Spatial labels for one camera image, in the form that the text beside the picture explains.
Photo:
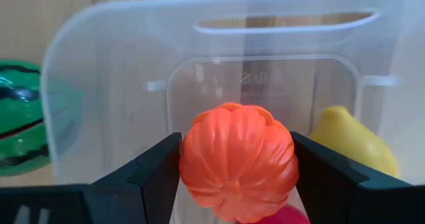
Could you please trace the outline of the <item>red toy bell pepper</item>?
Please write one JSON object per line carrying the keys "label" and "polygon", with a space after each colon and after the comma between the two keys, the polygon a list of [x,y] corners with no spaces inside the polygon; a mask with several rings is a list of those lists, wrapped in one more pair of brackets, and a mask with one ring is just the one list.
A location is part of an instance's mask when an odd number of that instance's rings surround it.
{"label": "red toy bell pepper", "polygon": [[292,205],[285,205],[277,213],[255,223],[241,223],[236,221],[234,224],[310,224],[310,222],[307,216],[299,209]]}

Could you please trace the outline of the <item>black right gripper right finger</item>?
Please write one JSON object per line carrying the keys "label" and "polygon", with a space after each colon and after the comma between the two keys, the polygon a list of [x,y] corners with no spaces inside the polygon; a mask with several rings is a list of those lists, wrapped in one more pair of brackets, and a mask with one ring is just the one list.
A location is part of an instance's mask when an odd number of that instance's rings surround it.
{"label": "black right gripper right finger", "polygon": [[291,133],[297,191],[311,224],[425,224],[425,185],[411,185]]}

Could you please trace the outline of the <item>yellow toy lemon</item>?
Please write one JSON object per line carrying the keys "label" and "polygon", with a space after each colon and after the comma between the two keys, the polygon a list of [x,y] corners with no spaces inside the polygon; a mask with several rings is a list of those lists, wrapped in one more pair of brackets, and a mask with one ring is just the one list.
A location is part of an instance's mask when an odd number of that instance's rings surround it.
{"label": "yellow toy lemon", "polygon": [[391,148],[343,106],[326,108],[309,137],[356,162],[401,178],[398,160]]}

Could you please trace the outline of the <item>orange toy tangerine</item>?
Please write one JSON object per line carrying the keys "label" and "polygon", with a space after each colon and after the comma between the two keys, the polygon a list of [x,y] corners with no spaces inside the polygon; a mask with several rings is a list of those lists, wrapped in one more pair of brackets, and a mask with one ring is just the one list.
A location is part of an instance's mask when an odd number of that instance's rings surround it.
{"label": "orange toy tangerine", "polygon": [[235,102],[193,119],[181,145],[179,172],[198,206],[240,223],[277,213],[299,179],[288,129],[267,109]]}

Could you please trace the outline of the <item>clear plastic tupperware container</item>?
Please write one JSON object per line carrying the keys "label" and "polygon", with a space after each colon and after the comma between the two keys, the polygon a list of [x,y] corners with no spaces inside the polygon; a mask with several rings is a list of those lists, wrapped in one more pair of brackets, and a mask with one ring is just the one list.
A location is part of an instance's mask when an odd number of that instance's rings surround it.
{"label": "clear plastic tupperware container", "polygon": [[[343,106],[382,138],[401,178],[425,185],[425,0],[122,0],[90,7],[43,62],[48,148],[60,185],[91,184],[218,105],[261,106],[309,135]],[[82,94],[70,149],[53,80]],[[234,224],[179,178],[169,224]]]}

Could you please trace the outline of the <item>green striped toy watermelon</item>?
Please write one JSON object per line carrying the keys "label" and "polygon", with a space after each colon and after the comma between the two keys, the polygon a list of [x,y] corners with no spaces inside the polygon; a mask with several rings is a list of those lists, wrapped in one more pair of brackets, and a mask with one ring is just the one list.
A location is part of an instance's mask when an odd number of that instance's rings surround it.
{"label": "green striped toy watermelon", "polygon": [[[0,58],[0,176],[29,173],[50,162],[40,77],[35,63]],[[82,94],[60,80],[52,83],[52,116],[59,119],[55,136],[63,142],[56,151],[63,154],[78,133]]]}

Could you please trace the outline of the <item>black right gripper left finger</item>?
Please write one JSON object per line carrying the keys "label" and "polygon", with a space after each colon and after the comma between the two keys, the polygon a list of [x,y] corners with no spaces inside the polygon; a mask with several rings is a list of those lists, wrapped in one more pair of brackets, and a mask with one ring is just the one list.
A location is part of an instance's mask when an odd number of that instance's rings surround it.
{"label": "black right gripper left finger", "polygon": [[181,134],[91,184],[2,187],[0,224],[169,224]]}

